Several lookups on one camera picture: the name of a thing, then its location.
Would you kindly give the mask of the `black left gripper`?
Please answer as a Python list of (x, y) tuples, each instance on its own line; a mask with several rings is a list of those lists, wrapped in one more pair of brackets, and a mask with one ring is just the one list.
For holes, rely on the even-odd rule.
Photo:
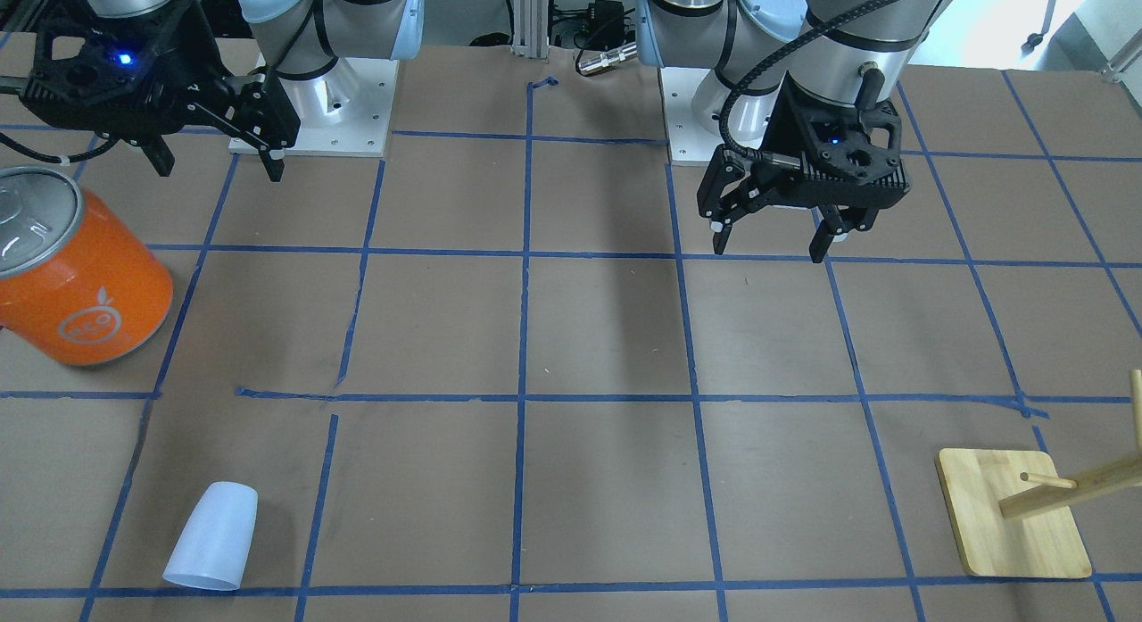
[(738, 220), (767, 205), (817, 207), (821, 220), (809, 253), (823, 262), (833, 241), (869, 231), (880, 210), (910, 191), (902, 135), (891, 100), (864, 111), (833, 105), (786, 78), (759, 142), (762, 157), (742, 157), (721, 144), (706, 167), (698, 211), (709, 220), (714, 253), (725, 252)]

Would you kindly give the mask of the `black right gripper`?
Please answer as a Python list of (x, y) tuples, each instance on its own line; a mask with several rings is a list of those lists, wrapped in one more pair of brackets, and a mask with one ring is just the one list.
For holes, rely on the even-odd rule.
[(244, 142), (280, 181), (301, 118), (275, 76), (233, 76), (198, 0), (46, 0), (21, 104), (58, 129), (140, 150), (160, 178), (164, 137), (211, 126)]

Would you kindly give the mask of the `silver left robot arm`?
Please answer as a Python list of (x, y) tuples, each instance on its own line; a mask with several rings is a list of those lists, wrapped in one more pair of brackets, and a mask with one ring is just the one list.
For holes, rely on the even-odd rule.
[(809, 253), (870, 231), (909, 194), (890, 92), (954, 0), (640, 0), (640, 60), (706, 68), (724, 90), (695, 194), (715, 253), (769, 207), (815, 210)]

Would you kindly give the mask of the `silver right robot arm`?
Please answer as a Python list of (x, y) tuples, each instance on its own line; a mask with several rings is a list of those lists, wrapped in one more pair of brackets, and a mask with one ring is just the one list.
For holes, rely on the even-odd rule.
[(412, 60), (424, 0), (236, 0), (262, 66), (226, 68), (199, 0), (46, 0), (29, 76), (3, 92), (55, 129), (124, 142), (166, 178), (166, 137), (223, 131), (262, 159), (270, 180), (286, 152), (373, 106), (351, 60)]

